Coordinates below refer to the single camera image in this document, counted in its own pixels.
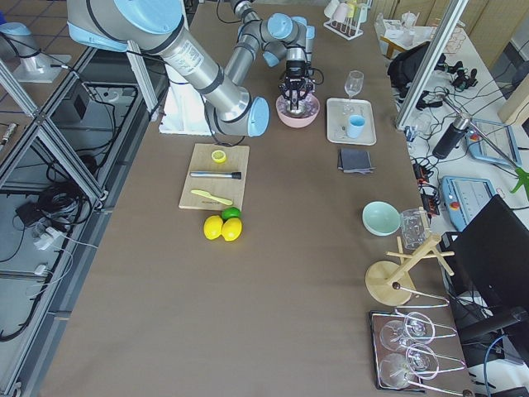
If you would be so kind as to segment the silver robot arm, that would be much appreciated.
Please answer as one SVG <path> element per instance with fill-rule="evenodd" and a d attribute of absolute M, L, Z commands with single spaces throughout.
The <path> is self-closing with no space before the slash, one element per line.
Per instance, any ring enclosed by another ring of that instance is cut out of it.
<path fill-rule="evenodd" d="M 124 52 L 134 41 L 158 55 L 200 93 L 209 106 L 212 128 L 236 136 L 260 136 L 269 124 L 269 105 L 242 87 L 252 59 L 233 53 L 240 68 L 222 68 L 184 25 L 179 1 L 69 1 L 69 34 L 80 44 Z"/>
<path fill-rule="evenodd" d="M 262 52 L 265 63 L 273 68 L 285 62 L 279 82 L 279 92 L 286 101 L 287 111 L 299 115 L 304 101 L 314 90 L 312 78 L 312 48 L 315 29 L 303 17 L 275 13 L 261 18 L 251 1 L 232 1 L 231 8 L 241 20 L 234 52 L 228 61 L 226 75 L 241 85 L 257 53 Z"/>

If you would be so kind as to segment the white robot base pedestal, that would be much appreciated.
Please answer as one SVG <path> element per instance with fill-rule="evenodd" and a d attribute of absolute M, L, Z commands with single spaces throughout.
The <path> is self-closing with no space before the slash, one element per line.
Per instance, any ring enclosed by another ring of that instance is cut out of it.
<path fill-rule="evenodd" d="M 209 136 L 201 95 L 189 84 L 171 82 L 159 131 L 162 134 Z"/>

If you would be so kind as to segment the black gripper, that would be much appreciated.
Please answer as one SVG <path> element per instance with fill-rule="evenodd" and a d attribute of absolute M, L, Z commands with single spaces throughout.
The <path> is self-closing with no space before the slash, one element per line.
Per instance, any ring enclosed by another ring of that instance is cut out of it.
<path fill-rule="evenodd" d="M 301 102 L 314 91 L 311 63 L 305 60 L 288 60 L 279 81 L 279 92 L 286 101 L 289 112 L 301 112 Z"/>

